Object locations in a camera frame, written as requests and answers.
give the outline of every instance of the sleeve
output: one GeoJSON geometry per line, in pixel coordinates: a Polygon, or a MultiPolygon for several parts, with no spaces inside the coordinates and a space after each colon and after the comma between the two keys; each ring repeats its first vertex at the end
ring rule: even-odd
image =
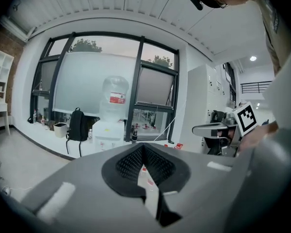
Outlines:
{"type": "Polygon", "coordinates": [[[268,52],[270,53],[270,56],[271,56],[271,59],[272,59],[272,63],[273,63],[273,67],[274,67],[274,74],[276,76],[276,74],[280,70],[279,59],[277,57],[275,49],[273,48],[273,45],[270,42],[270,39],[269,39],[269,37],[267,35],[267,32],[266,32],[266,47],[267,47],[268,52]]]}

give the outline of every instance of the brick wall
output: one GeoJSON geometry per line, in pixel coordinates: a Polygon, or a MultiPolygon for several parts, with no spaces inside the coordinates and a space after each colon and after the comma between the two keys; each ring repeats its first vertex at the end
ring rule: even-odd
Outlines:
{"type": "Polygon", "coordinates": [[[5,95],[5,101],[8,104],[8,115],[11,114],[11,102],[12,102],[12,88],[14,75],[16,73],[16,68],[19,62],[19,59],[23,53],[24,46],[26,44],[19,40],[16,36],[11,34],[5,28],[0,26],[0,51],[5,52],[14,57],[5,95]]]}

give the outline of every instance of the sky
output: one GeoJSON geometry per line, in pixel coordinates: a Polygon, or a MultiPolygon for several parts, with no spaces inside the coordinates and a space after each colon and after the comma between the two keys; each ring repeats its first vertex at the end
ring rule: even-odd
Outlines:
{"type": "MultiPolygon", "coordinates": [[[[81,38],[83,38],[84,40],[96,41],[97,46],[102,48],[102,53],[137,57],[139,41],[109,36],[81,36],[76,37],[72,45],[74,45],[77,40],[81,38]]],[[[56,41],[49,55],[51,56],[55,54],[60,54],[66,42],[67,39],[56,41]]],[[[170,62],[173,64],[174,67],[175,57],[173,53],[144,43],[141,59],[146,61],[148,59],[153,60],[155,55],[158,55],[161,58],[163,56],[169,57],[170,62]]]]}

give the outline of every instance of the railing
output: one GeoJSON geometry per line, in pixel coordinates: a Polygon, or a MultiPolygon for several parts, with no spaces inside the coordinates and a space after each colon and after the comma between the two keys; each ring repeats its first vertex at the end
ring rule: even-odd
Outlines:
{"type": "Polygon", "coordinates": [[[267,89],[271,82],[272,81],[242,83],[242,93],[262,93],[267,89]]]}

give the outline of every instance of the black backpack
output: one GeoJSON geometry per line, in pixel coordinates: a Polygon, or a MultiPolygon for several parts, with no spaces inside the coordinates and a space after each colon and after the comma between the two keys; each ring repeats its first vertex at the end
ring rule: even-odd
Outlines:
{"type": "Polygon", "coordinates": [[[81,142],[86,141],[87,136],[88,136],[88,132],[87,132],[86,117],[84,113],[80,110],[80,108],[78,107],[75,109],[75,111],[71,115],[69,131],[66,134],[67,153],[69,154],[68,145],[67,145],[69,140],[80,141],[79,152],[80,152],[80,157],[81,157],[82,156],[81,155],[81,142]]]}

